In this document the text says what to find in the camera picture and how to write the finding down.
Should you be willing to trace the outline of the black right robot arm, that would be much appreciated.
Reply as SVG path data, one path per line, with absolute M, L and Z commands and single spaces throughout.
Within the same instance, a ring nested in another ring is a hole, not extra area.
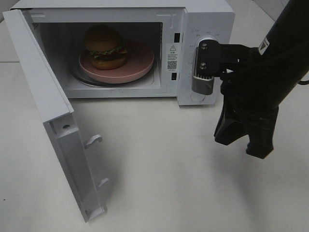
M 238 52 L 239 65 L 224 64 L 222 112 L 215 141 L 229 145 L 249 136 L 246 153 L 264 159 L 273 150 L 279 104 L 309 71 L 309 3 L 291 0 L 259 47 L 223 44 Z

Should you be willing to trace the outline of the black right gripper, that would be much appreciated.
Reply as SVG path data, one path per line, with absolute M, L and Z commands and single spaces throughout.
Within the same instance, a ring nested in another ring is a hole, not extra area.
M 217 143 L 229 145 L 249 136 L 246 153 L 264 159 L 273 151 L 273 134 L 279 112 L 278 80 L 282 48 L 269 46 L 261 54 L 257 47 L 219 44 L 224 95 L 221 115 L 214 132 Z M 237 110 L 248 113 L 245 130 Z

